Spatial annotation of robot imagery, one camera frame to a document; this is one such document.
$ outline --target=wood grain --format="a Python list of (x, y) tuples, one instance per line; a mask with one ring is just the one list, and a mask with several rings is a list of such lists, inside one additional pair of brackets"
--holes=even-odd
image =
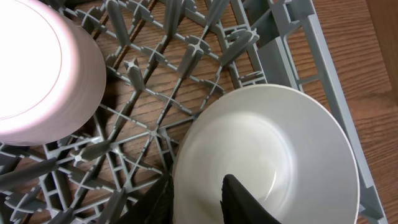
[(367, 2), (393, 94), (398, 103), (398, 1)]
[[(387, 218), (389, 219), (389, 223), (398, 223), (398, 175), (396, 174), (396, 170), (398, 169), (398, 106), (394, 103), (391, 85), (373, 29), (366, 0), (313, 1), (351, 114), (353, 115), (364, 153), (386, 210)], [(206, 14), (207, 8), (204, 1), (198, 0), (196, 2), (198, 10)], [(87, 11), (93, 4), (101, 4), (101, 1), (83, 4), (79, 8)], [(155, 5), (152, 14), (156, 20), (163, 21), (164, 9), (165, 7), (162, 3)], [(124, 15), (126, 24), (130, 24), (131, 16), (128, 12), (124, 12)], [(225, 12), (222, 22), (223, 24), (227, 24), (227, 26), (224, 25), (225, 27), (236, 24), (231, 7)], [(202, 30), (201, 26), (186, 18), (178, 27), (178, 32), (183, 35), (200, 35)], [(145, 24), (134, 43), (139, 46), (145, 45), (154, 48), (163, 37), (163, 34), (161, 30)], [(221, 55), (221, 49), (214, 34), (208, 34), (206, 41), (210, 44), (214, 53)], [(300, 30), (289, 38), (289, 46), (301, 77), (313, 75), (317, 72), (306, 41), (304, 34)], [(116, 50), (117, 42), (105, 35), (100, 35), (97, 42), (104, 55)], [(184, 51), (185, 44), (173, 40), (166, 48), (164, 54), (170, 60), (170, 63), (178, 66), (178, 62), (182, 58)], [(138, 52), (129, 50), (125, 59), (131, 60), (134, 57), (138, 58), (140, 67), (145, 69), (148, 58)], [(252, 71), (247, 54), (238, 58), (237, 65), (241, 75)], [(217, 68), (218, 64), (214, 60), (204, 57), (194, 70), (193, 75), (198, 78), (213, 79)], [(120, 66), (119, 71), (124, 72), (125, 70)], [(170, 95), (177, 78), (177, 74), (174, 74), (173, 71), (159, 65), (153, 76), (149, 79), (147, 86), (154, 91)], [(233, 89), (227, 71), (221, 73), (220, 83), (227, 91)], [(309, 83), (304, 88), (309, 95), (323, 103), (326, 107), (328, 106), (325, 94), (319, 83)], [(127, 86), (117, 79), (110, 78), (103, 103), (116, 110), (120, 110), (130, 97), (132, 91), (131, 86)], [(181, 89), (179, 89), (177, 100), (182, 102), (187, 108), (195, 110), (206, 94), (207, 91), (205, 89), (187, 80), (183, 83)], [(163, 106), (163, 102), (144, 94), (134, 106), (131, 116), (153, 128)], [(105, 125), (106, 132), (109, 134), (116, 117), (105, 111), (103, 111), (101, 117), (103, 118), (102, 122)], [(184, 118), (184, 115), (172, 108), (167, 114), (164, 123), (171, 123), (181, 118)], [(180, 141), (187, 132), (188, 127), (189, 124), (173, 128), (169, 134), (172, 138)], [(119, 138), (122, 139), (140, 131), (142, 131), (140, 127), (126, 123)], [(133, 142), (123, 145), (123, 149), (132, 156), (136, 155), (145, 141), (146, 138), (136, 139)], [(155, 144), (150, 145), (145, 162), (159, 168), (161, 167)], [(18, 169), (28, 165), (29, 161), (22, 162)], [(90, 165), (85, 164), (80, 168), (83, 170), (89, 169)], [(148, 178), (148, 175), (146, 171), (139, 170), (136, 181), (144, 180)], [(103, 166), (99, 177), (110, 182), (113, 181), (109, 165), (105, 164)], [(72, 185), (70, 187), (72, 190), (75, 190), (75, 187)], [(108, 194), (108, 192), (103, 190), (93, 190), (87, 195), (83, 203), (89, 203)], [(40, 223), (48, 219), (48, 213), (35, 213), (31, 222)], [(366, 222), (364, 219), (358, 221), (358, 223)]]

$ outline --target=dish rack grid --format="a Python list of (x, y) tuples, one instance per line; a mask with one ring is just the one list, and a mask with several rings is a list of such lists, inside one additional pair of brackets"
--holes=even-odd
[[(29, 220), (33, 213), (48, 210), (52, 219), (46, 223), (114, 223), (122, 212), (128, 211), (129, 202), (134, 203), (139, 200), (139, 197), (134, 196), (135, 192), (151, 186), (163, 172), (172, 168), (175, 149), (179, 142), (168, 135), (168, 129), (191, 123), (205, 109), (212, 95), (225, 94), (225, 90), (219, 85), (219, 80), (222, 69), (227, 69), (235, 89), (258, 83), (275, 83), (304, 91), (304, 84), (320, 80), (330, 110), (346, 133), (354, 151), (361, 191), (359, 214), (372, 224), (387, 223), (311, 0), (278, 0), (276, 2), (273, 0), (245, 0), (244, 2), (205, 0), (209, 9), (205, 16), (197, 11), (195, 0), (159, 0), (157, 3), (153, 3), (154, 0), (105, 0), (101, 6), (93, 6), (88, 11), (70, 9), (65, 6), (65, 0), (42, 1), (67, 17), (78, 18), (82, 28), (89, 34), (101, 32), (117, 39), (119, 47), (105, 60), (107, 75), (120, 78), (127, 85), (131, 85), (134, 91), (120, 111), (100, 105), (99, 110), (107, 110), (117, 115), (111, 134), (107, 135), (104, 132), (104, 127), (96, 113), (93, 116), (97, 130), (96, 136), (71, 134), (57, 142), (43, 145), (43, 154), (29, 147), (8, 146), (0, 143), (0, 191), (2, 194), (0, 200), (3, 202), (0, 206), (0, 222), (22, 223)], [(154, 4), (166, 5), (163, 24), (156, 21), (151, 14)], [(238, 24), (223, 27), (220, 18), (229, 4)], [(129, 28), (126, 28), (121, 9), (129, 11), (133, 16)], [(182, 17), (187, 17), (201, 25), (202, 35), (198, 37), (179, 34), (177, 27)], [(112, 29), (104, 25), (108, 19), (112, 24)], [(141, 21), (164, 31), (162, 40), (154, 49), (136, 45), (134, 38), (131, 37), (133, 33), (140, 30)], [(316, 75), (306, 78), (299, 77), (287, 42), (289, 35), (299, 28), (302, 28), (305, 33), (318, 70)], [(223, 51), (222, 55), (211, 51), (209, 44), (205, 41), (208, 32), (216, 34)], [(172, 39), (177, 39), (187, 45), (178, 67), (169, 63), (163, 54)], [(144, 71), (139, 68), (138, 59), (134, 58), (123, 61), (125, 73), (118, 72), (117, 66), (123, 60), (126, 47), (149, 57)], [(254, 72), (241, 76), (235, 60), (246, 52)], [(199, 79), (192, 75), (193, 69), (204, 55), (220, 63), (214, 80)], [(146, 87), (148, 79), (159, 64), (179, 76), (170, 96)], [(199, 110), (192, 111), (175, 99), (182, 82), (187, 79), (208, 90)], [(141, 93), (147, 93), (165, 102), (154, 129), (128, 115)], [(171, 107), (187, 114), (188, 117), (161, 125)], [(116, 140), (126, 122), (132, 122), (144, 128), (145, 131), (126, 139)], [(147, 141), (137, 157), (123, 152), (122, 144), (143, 136), (147, 136)], [(146, 164), (142, 160), (152, 141), (159, 149), (162, 169)], [(162, 146), (161, 141), (166, 143), (165, 147)], [(118, 157), (121, 164), (117, 166), (112, 157)], [(29, 158), (36, 163), (24, 169), (14, 170), (22, 158)], [(105, 160), (109, 162), (114, 183), (97, 177)], [(94, 161), (94, 163), (87, 171), (77, 168), (79, 164), (89, 161)], [(134, 183), (131, 179), (134, 178), (136, 169), (153, 172), (154, 178)], [(120, 181), (118, 172), (124, 173), (126, 181)], [(39, 182), (31, 188), (30, 192), (21, 193), (14, 190), (36, 178)], [(73, 199), (67, 180), (77, 186)], [(82, 205), (81, 201), (88, 191), (95, 189), (109, 191), (109, 197)], [(38, 199), (38, 194), (42, 194), (45, 200)], [(116, 206), (117, 204), (125, 204), (125, 206)], [(85, 210), (95, 212), (83, 218), (79, 214)]]

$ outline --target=white plate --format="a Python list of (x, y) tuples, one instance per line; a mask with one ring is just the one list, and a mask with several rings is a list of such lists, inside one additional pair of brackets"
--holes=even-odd
[(12, 34), (0, 41), (0, 142), (36, 146), (64, 138), (93, 116), (104, 95), (100, 48), (40, 1), (1, 4), (2, 28)]
[(279, 85), (235, 90), (192, 124), (174, 167), (174, 221), (223, 223), (223, 177), (233, 174), (282, 224), (356, 223), (358, 171), (332, 115)]

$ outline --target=wooden table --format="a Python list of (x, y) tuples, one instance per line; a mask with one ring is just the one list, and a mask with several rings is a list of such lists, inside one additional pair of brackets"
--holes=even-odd
[[(398, 223), (398, 175), (396, 174), (398, 170), (398, 106), (394, 102), (366, 0), (313, 1), (387, 218), (389, 223)], [(87, 11), (93, 4), (101, 4), (101, 2), (91, 2), (81, 5), (79, 8)], [(198, 0), (197, 6), (198, 10), (205, 14), (206, 6), (203, 1)], [(163, 4), (155, 6), (152, 14), (156, 20), (163, 21), (164, 9)], [(131, 18), (128, 19), (128, 12), (125, 16), (127, 16), (126, 22), (130, 24)], [(236, 23), (231, 8), (223, 16), (222, 22), (231, 26)], [(202, 30), (201, 26), (186, 19), (182, 21), (178, 28), (178, 32), (183, 35), (200, 35)], [(161, 30), (145, 25), (134, 43), (154, 49), (162, 37), (163, 32)], [(207, 35), (206, 41), (210, 44), (214, 53), (221, 54), (215, 35)], [(289, 38), (289, 43), (291, 43), (290, 47), (299, 75), (315, 74), (316, 68), (303, 35), (301, 33), (294, 34)], [(115, 46), (117, 46), (117, 42), (101, 38), (101, 36), (98, 38), (98, 44), (105, 55), (114, 52)], [(171, 63), (178, 65), (184, 51), (185, 45), (173, 40), (164, 54)], [(147, 57), (130, 50), (125, 59), (131, 60), (134, 57), (138, 58), (140, 67), (145, 69)], [(252, 71), (247, 55), (238, 58), (237, 64), (242, 74)], [(195, 69), (194, 75), (198, 78), (211, 79), (214, 77), (217, 68), (217, 63), (204, 57)], [(119, 70), (125, 71), (123, 65), (120, 66)], [(159, 67), (147, 86), (169, 95), (175, 82), (175, 74), (172, 74), (166, 68)], [(227, 91), (233, 89), (227, 72), (221, 74), (220, 83)], [(305, 87), (305, 90), (325, 105), (326, 98), (320, 85), (313, 83), (313, 85)], [(124, 85), (123, 82), (108, 80), (106, 97), (103, 103), (120, 110), (123, 103), (130, 97), (131, 92), (132, 88)], [(201, 103), (201, 100), (198, 99), (203, 98), (204, 94), (206, 94), (204, 89), (197, 88), (192, 82), (186, 82), (178, 92), (177, 99), (188, 108), (197, 108)], [(162, 107), (163, 104), (159, 100), (144, 95), (135, 105), (131, 116), (145, 122), (149, 127), (153, 127)], [(110, 132), (115, 117), (109, 114), (103, 114), (103, 116), (108, 118), (104, 122), (107, 132)], [(182, 116), (178, 114), (178, 111), (172, 109), (165, 122), (175, 121)], [(177, 128), (171, 134), (172, 137), (181, 140), (187, 128), (188, 126)], [(121, 138), (126, 138), (126, 136), (139, 131), (137, 126), (127, 124), (121, 132)], [(139, 152), (138, 149), (144, 143), (145, 141), (135, 141), (124, 147), (132, 155), (136, 155)], [(161, 166), (157, 153), (155, 144), (153, 144), (146, 155), (146, 162)], [(85, 164), (81, 168), (88, 170), (90, 164)], [(111, 174), (106, 168), (101, 171), (99, 177), (112, 180)], [(137, 174), (136, 178), (146, 179), (147, 175), (145, 172), (141, 172)], [(85, 202), (101, 197), (101, 194), (107, 194), (107, 192), (89, 193)], [(41, 222), (47, 219), (48, 216), (35, 214), (31, 221)], [(366, 220), (360, 219), (359, 223), (366, 223)]]

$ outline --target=gray plastic dish rack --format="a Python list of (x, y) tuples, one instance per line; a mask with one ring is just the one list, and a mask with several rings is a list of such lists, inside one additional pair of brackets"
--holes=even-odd
[[(104, 1), (101, 7), (92, 7), (87, 12), (74, 11), (65, 7), (65, 0), (42, 1), (63, 15), (80, 18), (81, 26), (88, 33), (91, 34), (96, 29), (117, 39), (119, 42), (117, 51), (106, 57), (107, 74), (118, 77), (132, 85), (135, 91), (121, 111), (115, 111), (108, 106), (100, 105), (102, 110), (108, 110), (118, 116), (114, 123), (113, 131), (109, 136), (105, 135), (97, 114), (95, 114), (93, 118), (96, 130), (99, 133), (97, 136), (77, 136), (72, 134), (57, 141), (55, 145), (43, 145), (44, 155), (37, 154), (35, 151), (30, 150), (29, 147), (0, 144), (0, 192), (2, 193), (0, 200), (3, 202), (0, 205), (0, 223), (22, 223), (33, 213), (42, 210), (48, 210), (51, 214), (52, 219), (47, 223), (114, 223), (123, 210), (125, 212), (128, 210), (127, 206), (116, 205), (125, 204), (126, 201), (136, 202), (137, 198), (132, 196), (134, 194), (131, 193), (148, 187), (157, 180), (153, 179), (140, 185), (133, 184), (131, 179), (134, 177), (136, 169), (151, 170), (158, 175), (170, 170), (171, 165), (168, 160), (174, 160), (174, 149), (175, 145), (178, 145), (178, 141), (169, 137), (167, 130), (192, 122), (199, 114), (197, 111), (191, 111), (175, 100), (175, 94), (181, 83), (185, 79), (191, 79), (198, 85), (203, 85), (208, 89), (208, 96), (203, 100), (200, 107), (201, 111), (212, 94), (224, 94), (224, 89), (218, 84), (222, 68), (229, 70), (234, 88), (257, 83), (275, 83), (303, 91), (303, 84), (320, 80), (331, 112), (348, 136), (357, 161), (361, 191), (359, 214), (373, 224), (387, 223), (311, 0), (279, 0), (276, 3), (273, 0), (245, 0), (244, 2), (241, 0), (217, 0), (214, 2), (206, 0), (206, 4), (209, 6), (206, 16), (197, 11), (194, 0), (160, 0), (158, 4), (166, 5), (164, 24), (154, 20), (151, 14), (148, 6), (152, 0), (108, 0)], [(223, 27), (220, 17), (230, 3), (238, 24), (232, 27)], [(126, 28), (121, 8), (130, 11), (134, 18), (129, 29)], [(107, 29), (101, 23), (101, 18), (105, 16), (105, 12), (109, 16), (113, 31)], [(194, 35), (184, 37), (177, 33), (180, 16), (185, 16), (203, 26), (201, 37)], [(164, 38), (157, 44), (155, 49), (137, 46), (134, 41), (130, 40), (131, 34), (136, 30), (140, 21), (146, 21), (150, 25), (164, 30)], [(304, 79), (300, 79), (297, 74), (287, 44), (287, 37), (300, 27), (304, 30), (318, 70), (317, 75)], [(216, 34), (223, 51), (221, 56), (214, 54), (210, 46), (204, 41), (204, 36), (208, 31)], [(177, 39), (187, 44), (187, 49), (178, 67), (169, 63), (165, 56), (162, 55), (171, 39)], [(140, 70), (136, 58), (130, 62), (124, 62), (127, 69), (126, 74), (119, 73), (113, 67), (125, 46), (149, 57), (149, 62), (144, 72)], [(245, 52), (248, 53), (255, 72), (239, 76), (234, 60)], [(215, 74), (215, 82), (201, 80), (191, 75), (204, 54), (220, 63), (220, 68)], [(165, 96), (146, 87), (146, 82), (159, 63), (179, 74), (177, 84), (170, 96)], [(145, 124), (127, 115), (142, 92), (166, 102), (155, 129), (149, 129)], [(161, 126), (161, 121), (172, 106), (188, 114), (189, 117)], [(133, 122), (145, 128), (145, 131), (127, 139), (116, 141), (116, 136), (120, 132), (124, 121)], [(123, 153), (121, 144), (142, 136), (148, 136), (148, 140), (137, 157), (131, 157), (129, 154)], [(148, 144), (152, 140), (157, 143), (159, 148), (163, 170), (156, 169), (141, 161)], [(159, 144), (160, 140), (167, 143), (167, 149), (162, 149)], [(64, 152), (69, 151), (73, 152), (67, 153), (68, 156), (65, 157)], [(120, 166), (115, 167), (110, 154), (120, 158)], [(37, 163), (28, 168), (14, 170), (21, 158), (29, 158)], [(106, 159), (109, 162), (115, 184), (110, 184), (97, 178), (102, 163)], [(95, 163), (87, 172), (76, 168), (76, 164), (88, 161), (95, 161)], [(66, 165), (69, 162), (73, 162), (74, 166)], [(127, 177), (127, 181), (122, 183), (117, 178), (118, 172), (123, 172)], [(39, 179), (39, 183), (30, 192), (23, 194), (15, 190), (16, 187), (35, 178)], [(67, 180), (77, 185), (73, 200), (71, 199), (72, 196), (70, 195)], [(81, 201), (86, 193), (94, 189), (105, 189), (109, 191), (111, 196), (82, 206)], [(40, 192), (43, 193), (45, 200), (37, 198)], [(90, 217), (82, 218), (79, 213), (85, 210), (94, 210), (95, 212)]]

